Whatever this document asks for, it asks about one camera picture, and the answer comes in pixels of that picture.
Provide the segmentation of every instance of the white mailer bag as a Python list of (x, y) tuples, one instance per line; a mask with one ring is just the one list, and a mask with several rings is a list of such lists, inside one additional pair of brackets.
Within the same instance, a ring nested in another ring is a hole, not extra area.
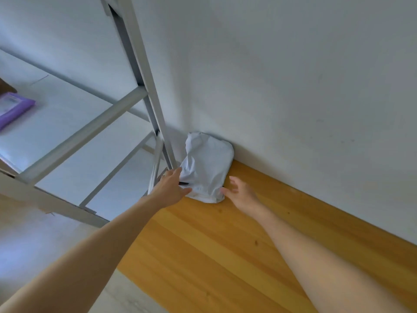
[(232, 144), (204, 133), (189, 133), (185, 142), (187, 157), (181, 164), (180, 181), (193, 191), (187, 196), (205, 203), (224, 200), (220, 192), (232, 164)]

